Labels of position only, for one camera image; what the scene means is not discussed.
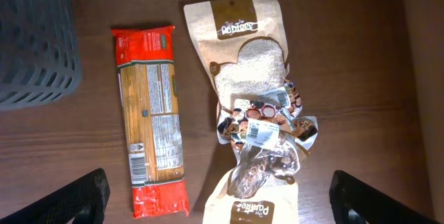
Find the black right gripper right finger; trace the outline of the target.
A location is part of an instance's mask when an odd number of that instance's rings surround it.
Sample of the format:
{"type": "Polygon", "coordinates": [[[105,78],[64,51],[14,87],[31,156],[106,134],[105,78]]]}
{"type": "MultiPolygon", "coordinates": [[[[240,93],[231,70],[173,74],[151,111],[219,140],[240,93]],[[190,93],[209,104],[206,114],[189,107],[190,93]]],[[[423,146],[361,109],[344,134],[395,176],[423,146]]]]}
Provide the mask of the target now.
{"type": "Polygon", "coordinates": [[[345,171],[336,170],[329,190],[334,221],[353,223],[435,223],[345,171]]]}

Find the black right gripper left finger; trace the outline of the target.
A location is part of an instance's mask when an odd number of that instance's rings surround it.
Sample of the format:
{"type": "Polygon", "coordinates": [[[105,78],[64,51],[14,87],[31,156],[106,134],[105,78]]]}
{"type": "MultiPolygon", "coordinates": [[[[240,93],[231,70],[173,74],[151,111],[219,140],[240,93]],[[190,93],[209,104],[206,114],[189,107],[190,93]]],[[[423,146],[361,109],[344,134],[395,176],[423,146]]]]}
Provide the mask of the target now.
{"type": "Polygon", "coordinates": [[[99,168],[2,218],[1,222],[103,224],[109,197],[105,171],[99,168]]]}

